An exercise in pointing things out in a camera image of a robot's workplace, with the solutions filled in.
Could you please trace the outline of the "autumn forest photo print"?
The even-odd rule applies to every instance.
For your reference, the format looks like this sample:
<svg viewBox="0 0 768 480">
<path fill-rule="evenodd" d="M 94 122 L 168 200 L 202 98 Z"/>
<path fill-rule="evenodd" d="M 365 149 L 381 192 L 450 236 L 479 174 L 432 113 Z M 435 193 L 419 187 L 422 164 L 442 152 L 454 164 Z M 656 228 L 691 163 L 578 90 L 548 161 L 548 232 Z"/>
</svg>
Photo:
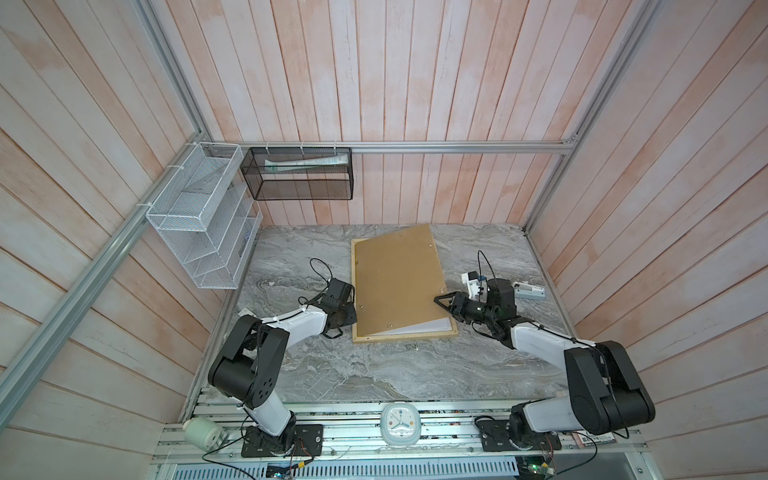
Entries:
<svg viewBox="0 0 768 480">
<path fill-rule="evenodd" d="M 388 330 L 382 332 L 382 335 L 407 335 L 407 334 L 421 334 L 421 333 L 435 333 L 451 331 L 453 329 L 452 320 L 448 317 L 442 319 L 436 319 L 419 324 L 413 324 L 397 329 Z"/>
</svg>

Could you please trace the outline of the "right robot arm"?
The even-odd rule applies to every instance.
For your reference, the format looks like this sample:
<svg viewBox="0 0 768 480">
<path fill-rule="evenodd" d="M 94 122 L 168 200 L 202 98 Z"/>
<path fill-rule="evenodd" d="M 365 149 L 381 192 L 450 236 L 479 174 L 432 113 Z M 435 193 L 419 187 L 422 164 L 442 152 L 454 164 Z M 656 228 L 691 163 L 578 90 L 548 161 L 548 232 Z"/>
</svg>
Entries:
<svg viewBox="0 0 768 480">
<path fill-rule="evenodd" d="M 511 408 L 509 419 L 502 423 L 507 447 L 530 450 L 543 446 L 553 433 L 602 435 L 655 419 L 655 405 L 624 346 L 568 336 L 519 314 L 512 282 L 488 280 L 484 299 L 455 291 L 436 296 L 434 303 L 461 323 L 485 327 L 483 336 L 565 373 L 565 397 Z"/>
</svg>

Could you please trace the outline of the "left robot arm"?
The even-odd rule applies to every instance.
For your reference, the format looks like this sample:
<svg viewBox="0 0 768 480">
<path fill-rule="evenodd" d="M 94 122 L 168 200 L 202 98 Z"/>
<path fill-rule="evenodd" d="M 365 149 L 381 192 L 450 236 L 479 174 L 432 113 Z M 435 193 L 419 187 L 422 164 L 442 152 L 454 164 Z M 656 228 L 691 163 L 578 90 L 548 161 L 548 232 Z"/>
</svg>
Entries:
<svg viewBox="0 0 768 480">
<path fill-rule="evenodd" d="M 342 327 L 357 322 L 354 299 L 354 287 L 333 278 L 291 312 L 238 318 L 208 371 L 208 383 L 236 399 L 254 422 L 244 436 L 245 457 L 281 456 L 321 445 L 322 431 L 311 428 L 312 436 L 306 437 L 275 388 L 288 347 L 315 336 L 330 339 L 332 330 L 341 336 Z"/>
</svg>

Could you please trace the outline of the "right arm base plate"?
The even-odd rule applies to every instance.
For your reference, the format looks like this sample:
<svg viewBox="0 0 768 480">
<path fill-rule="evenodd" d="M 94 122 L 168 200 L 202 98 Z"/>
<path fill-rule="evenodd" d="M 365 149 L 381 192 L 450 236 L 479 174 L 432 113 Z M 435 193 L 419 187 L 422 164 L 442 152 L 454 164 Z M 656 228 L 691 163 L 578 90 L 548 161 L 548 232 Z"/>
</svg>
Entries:
<svg viewBox="0 0 768 480">
<path fill-rule="evenodd" d="M 562 449 L 562 443 L 557 435 L 533 432 L 512 420 L 494 419 L 483 415 L 476 417 L 473 423 L 478 430 L 485 452 Z"/>
</svg>

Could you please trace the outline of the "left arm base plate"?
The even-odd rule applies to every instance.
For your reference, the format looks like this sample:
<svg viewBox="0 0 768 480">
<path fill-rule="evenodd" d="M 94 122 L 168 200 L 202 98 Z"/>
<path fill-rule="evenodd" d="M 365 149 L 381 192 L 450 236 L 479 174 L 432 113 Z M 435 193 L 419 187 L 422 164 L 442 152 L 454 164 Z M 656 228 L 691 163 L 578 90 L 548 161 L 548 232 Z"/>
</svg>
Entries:
<svg viewBox="0 0 768 480">
<path fill-rule="evenodd" d="M 316 457 L 322 452 L 324 427 L 322 425 L 288 425 L 279 436 L 272 436 L 256 426 L 245 430 L 241 449 L 243 458 L 295 456 Z"/>
</svg>

